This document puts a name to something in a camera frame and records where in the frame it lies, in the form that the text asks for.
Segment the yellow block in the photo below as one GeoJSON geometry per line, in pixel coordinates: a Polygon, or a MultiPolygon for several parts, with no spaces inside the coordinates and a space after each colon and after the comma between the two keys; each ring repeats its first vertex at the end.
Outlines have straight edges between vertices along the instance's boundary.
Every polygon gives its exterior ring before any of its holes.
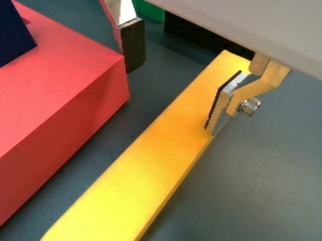
{"type": "Polygon", "coordinates": [[[51,227],[43,241],[143,236],[213,137],[205,122],[219,86],[249,61],[222,52],[51,227]]]}

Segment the dark gray surface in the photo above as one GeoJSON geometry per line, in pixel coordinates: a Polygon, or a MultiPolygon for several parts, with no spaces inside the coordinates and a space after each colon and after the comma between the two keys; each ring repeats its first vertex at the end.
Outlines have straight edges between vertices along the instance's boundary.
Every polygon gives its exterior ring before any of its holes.
{"type": "Polygon", "coordinates": [[[143,240],[322,240],[322,86],[294,72],[215,137],[143,240]]]}
{"type": "MultiPolygon", "coordinates": [[[[118,49],[98,1],[20,2],[118,49]]],[[[1,241],[40,239],[211,58],[147,21],[131,101],[0,228],[1,241]]],[[[322,239],[321,99],[321,83],[294,72],[257,115],[233,120],[143,240],[322,239]]]]}

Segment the metal gripper jaw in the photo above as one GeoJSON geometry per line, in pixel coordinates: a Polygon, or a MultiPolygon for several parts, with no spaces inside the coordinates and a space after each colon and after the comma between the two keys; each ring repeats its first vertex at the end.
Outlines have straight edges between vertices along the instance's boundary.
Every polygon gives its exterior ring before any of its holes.
{"type": "Polygon", "coordinates": [[[237,72],[218,89],[205,125],[213,136],[237,113],[245,112],[253,116],[261,106],[255,97],[275,90],[290,73],[289,67],[262,54],[255,55],[249,70],[251,74],[237,72]]]}
{"type": "Polygon", "coordinates": [[[144,21],[131,0],[99,0],[114,27],[118,48],[124,54],[126,71],[132,72],[146,60],[144,21]]]}

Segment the navy block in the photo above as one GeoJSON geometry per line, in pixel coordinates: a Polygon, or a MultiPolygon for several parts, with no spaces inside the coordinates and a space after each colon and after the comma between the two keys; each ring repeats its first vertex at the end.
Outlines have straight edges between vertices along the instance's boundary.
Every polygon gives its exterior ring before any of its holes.
{"type": "Polygon", "coordinates": [[[11,0],[0,0],[0,67],[36,46],[11,0]]]}

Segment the red box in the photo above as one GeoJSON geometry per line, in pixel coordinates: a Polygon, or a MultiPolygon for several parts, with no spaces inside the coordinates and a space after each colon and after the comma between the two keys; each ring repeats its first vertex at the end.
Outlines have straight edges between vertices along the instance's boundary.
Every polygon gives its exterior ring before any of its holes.
{"type": "Polygon", "coordinates": [[[0,68],[0,225],[130,98],[123,55],[15,5],[38,47],[0,68]]]}

